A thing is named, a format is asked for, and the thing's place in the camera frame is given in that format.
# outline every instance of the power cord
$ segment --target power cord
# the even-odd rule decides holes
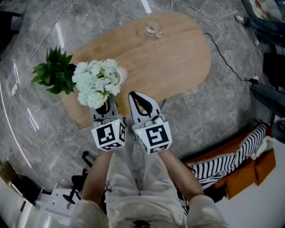
[[[21,73],[18,74],[17,78],[15,79],[14,83],[13,83],[13,86],[12,88],[14,87],[15,83],[17,82],[18,78],[20,77],[20,75],[24,72],[24,70],[26,69],[27,65],[29,65],[29,63],[31,62],[32,58],[35,56],[35,54],[37,53],[37,51],[39,50],[39,48],[42,46],[42,44],[44,43],[45,39],[48,37],[48,35],[51,33],[54,25],[57,23],[57,21],[60,19],[62,13],[65,11],[65,9],[73,2],[73,0],[71,0],[64,8],[63,10],[61,11],[61,13],[59,14],[58,18],[56,19],[56,21],[54,22],[54,24],[52,25],[52,27],[50,28],[49,30],[49,33],[43,38],[42,42],[40,43],[40,45],[37,47],[37,49],[35,50],[34,54],[31,56],[31,58],[29,59],[28,63],[24,66],[23,70],[21,71]],[[3,126],[4,126],[4,123],[6,121],[6,117],[7,117],[7,113],[8,113],[8,110],[9,110],[9,106],[10,106],[10,101],[12,99],[13,95],[10,97],[9,99],[9,102],[8,102],[8,106],[7,106],[7,110],[6,110],[6,115],[5,115],[5,119],[2,123],[2,129],[3,129]]]
[[[257,84],[257,83],[258,83],[258,80],[254,79],[254,78],[250,78],[250,79],[246,79],[246,80],[241,79],[240,76],[237,74],[237,72],[235,72],[234,69],[227,63],[226,59],[225,59],[225,58],[223,57],[223,55],[221,54],[218,45],[214,42],[214,39],[213,39],[213,37],[211,36],[211,34],[209,34],[209,33],[204,33],[204,35],[209,35],[209,36],[211,37],[211,39],[212,39],[214,45],[216,46],[216,48],[217,48],[217,50],[218,50],[219,55],[223,58],[225,64],[232,70],[232,72],[238,77],[238,79],[239,79],[240,81],[249,81],[249,82],[254,83],[254,84]]]
[[[166,99],[163,100],[163,102],[162,102],[162,104],[161,104],[161,106],[160,106],[160,110],[162,109],[162,107],[163,107],[165,101],[166,101]]]
[[[214,7],[217,9],[217,15],[216,15],[216,17],[215,17],[214,19],[213,19],[213,18],[210,18],[210,17],[208,17],[208,16],[206,16],[206,15],[203,14],[200,10],[194,8],[193,6],[190,6],[190,5],[188,5],[188,4],[184,3],[184,2],[181,2],[181,1],[173,1],[173,0],[171,0],[170,11],[173,12],[173,5],[174,5],[174,3],[181,3],[181,4],[183,4],[183,5],[186,5],[186,6],[190,7],[190,8],[192,8],[192,9],[196,10],[198,13],[202,14],[204,17],[208,18],[209,20],[216,20],[216,19],[218,18],[218,16],[219,16],[219,9],[218,9],[218,7],[216,7],[216,5],[212,2],[212,0],[209,0],[209,1],[210,1],[210,2],[214,5]]]

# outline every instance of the shoe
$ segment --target shoe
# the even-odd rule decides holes
[[[257,36],[255,36],[253,42],[254,42],[254,45],[255,45],[256,47],[259,45],[259,40],[258,40]]]
[[[258,80],[259,79],[258,75],[254,75],[253,79]]]
[[[237,22],[244,24],[244,18],[242,16],[235,15],[235,18]]]

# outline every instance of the black and white striped fabric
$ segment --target black and white striped fabric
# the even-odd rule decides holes
[[[260,124],[247,136],[236,152],[217,156],[211,160],[199,163],[189,163],[187,165],[198,179],[202,188],[206,189],[242,164],[242,162],[257,149],[265,136],[265,132],[266,126]]]

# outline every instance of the orange sofa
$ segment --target orange sofa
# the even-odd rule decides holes
[[[228,154],[235,152],[239,149],[240,143],[256,128],[256,126],[245,130],[239,136],[219,146],[216,149],[208,151],[207,153],[196,157],[196,158],[184,158],[182,162],[186,165],[188,163],[196,163],[203,160],[214,158],[218,155]],[[271,127],[266,124],[266,135],[273,137],[271,133]],[[222,178],[220,181],[215,183],[211,189],[214,191],[219,188],[226,188],[228,198],[231,199],[249,185],[256,183],[260,185],[268,174],[275,167],[274,150],[271,149],[267,152],[262,153],[256,160],[248,158],[238,167],[235,171]]]

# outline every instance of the green plant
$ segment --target green plant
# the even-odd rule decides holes
[[[76,83],[72,81],[72,76],[76,69],[76,65],[70,64],[72,55],[66,56],[61,53],[61,49],[57,47],[52,50],[46,51],[46,63],[41,63],[34,67],[34,72],[37,75],[31,82],[37,82],[44,86],[53,86],[48,88],[47,91],[53,94],[59,94],[65,91],[66,94],[74,92]]]

